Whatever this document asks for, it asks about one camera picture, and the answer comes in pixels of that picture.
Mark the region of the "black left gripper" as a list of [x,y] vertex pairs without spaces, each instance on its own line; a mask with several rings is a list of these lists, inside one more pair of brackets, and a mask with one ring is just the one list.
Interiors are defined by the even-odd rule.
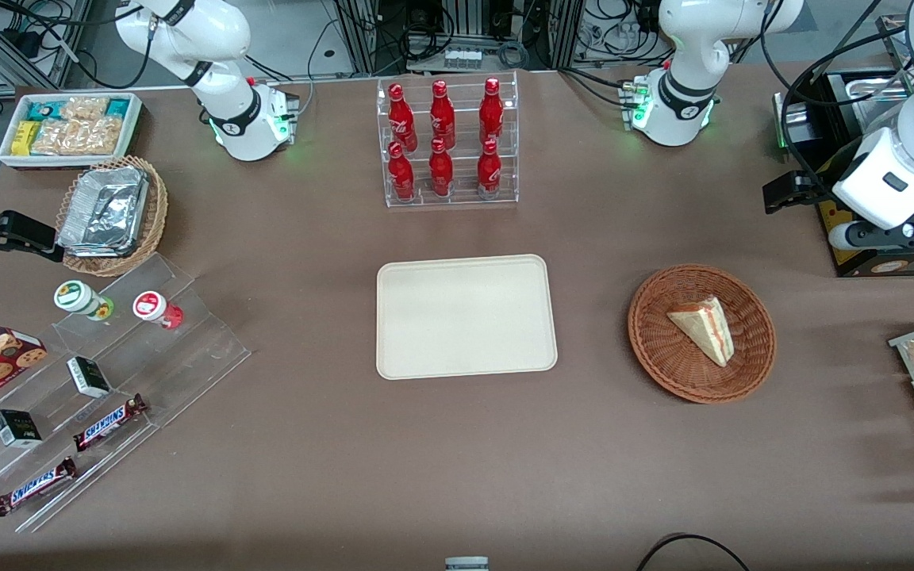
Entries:
[[831,187],[816,172],[793,170],[790,174],[791,177],[777,177],[762,186],[767,216],[791,205],[818,205],[833,199]]

